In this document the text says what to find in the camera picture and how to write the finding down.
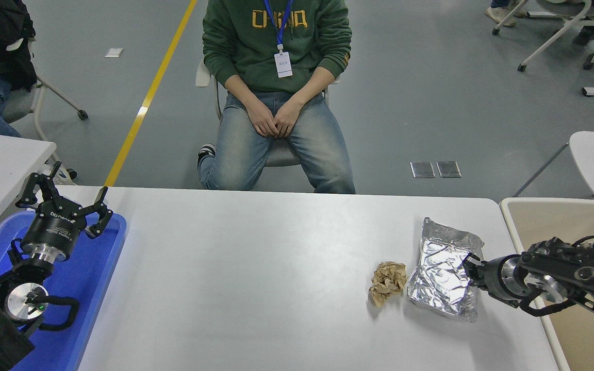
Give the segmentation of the person's left hand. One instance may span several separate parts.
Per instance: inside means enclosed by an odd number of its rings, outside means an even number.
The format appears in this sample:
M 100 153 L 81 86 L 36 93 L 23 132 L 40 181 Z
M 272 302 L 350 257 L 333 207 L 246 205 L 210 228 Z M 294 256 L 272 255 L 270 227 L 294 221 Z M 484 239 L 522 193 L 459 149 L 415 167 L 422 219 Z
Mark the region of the person's left hand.
M 303 99 L 292 97 L 278 109 L 273 119 L 276 129 L 273 134 L 274 138 L 287 138 L 290 136 L 304 105 Z

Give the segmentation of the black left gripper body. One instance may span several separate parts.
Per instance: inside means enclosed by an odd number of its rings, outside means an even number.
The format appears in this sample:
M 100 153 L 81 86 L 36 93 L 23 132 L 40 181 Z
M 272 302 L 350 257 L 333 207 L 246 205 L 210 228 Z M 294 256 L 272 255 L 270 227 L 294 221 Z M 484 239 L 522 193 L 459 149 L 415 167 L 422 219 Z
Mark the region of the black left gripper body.
M 35 246 L 45 244 L 58 249 L 63 255 L 71 255 L 76 241 L 86 227 L 85 216 L 74 216 L 82 206 L 71 200 L 52 200 L 39 204 L 36 216 L 21 242 L 21 248 L 30 253 Z

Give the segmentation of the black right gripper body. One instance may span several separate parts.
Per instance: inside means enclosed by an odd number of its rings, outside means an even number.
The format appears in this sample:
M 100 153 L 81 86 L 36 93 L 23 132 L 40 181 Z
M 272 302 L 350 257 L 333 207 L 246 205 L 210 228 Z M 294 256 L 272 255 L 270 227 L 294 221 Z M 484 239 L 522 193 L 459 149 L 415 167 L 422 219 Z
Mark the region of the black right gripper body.
M 490 261 L 481 261 L 477 267 L 478 275 L 481 276 L 481 283 L 478 287 L 485 290 L 497 300 L 508 300 L 508 294 L 505 291 L 504 281 L 502 279 L 502 269 L 508 256 L 495 258 Z

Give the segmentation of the person's right hand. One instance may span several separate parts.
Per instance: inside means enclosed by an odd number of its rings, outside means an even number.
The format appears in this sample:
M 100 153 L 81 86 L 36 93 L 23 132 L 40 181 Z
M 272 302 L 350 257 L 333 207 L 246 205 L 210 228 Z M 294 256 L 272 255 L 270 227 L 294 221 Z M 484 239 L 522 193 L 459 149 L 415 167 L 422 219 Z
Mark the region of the person's right hand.
M 278 137 L 274 116 L 269 108 L 258 99 L 245 105 L 248 117 L 255 131 L 262 137 Z

